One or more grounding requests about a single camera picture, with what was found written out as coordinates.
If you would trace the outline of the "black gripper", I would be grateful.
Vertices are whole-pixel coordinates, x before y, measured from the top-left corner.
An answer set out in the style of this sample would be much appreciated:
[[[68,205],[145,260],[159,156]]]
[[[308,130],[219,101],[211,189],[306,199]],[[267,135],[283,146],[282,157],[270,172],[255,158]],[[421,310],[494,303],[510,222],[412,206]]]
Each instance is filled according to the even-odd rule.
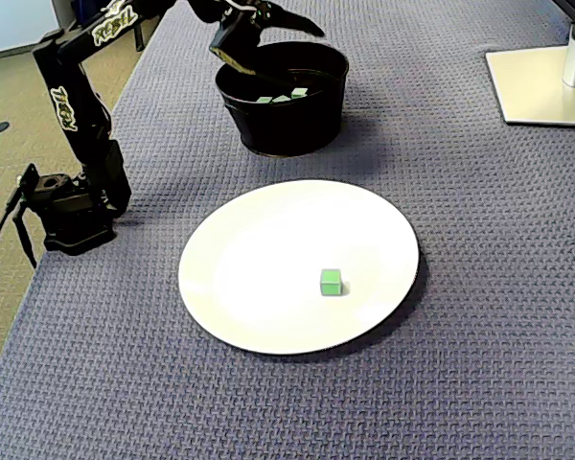
[[[286,11],[270,1],[214,1],[213,6],[218,9],[219,21],[209,49],[245,75],[257,74],[256,53],[261,33],[266,29],[274,27],[325,36],[307,17]]]

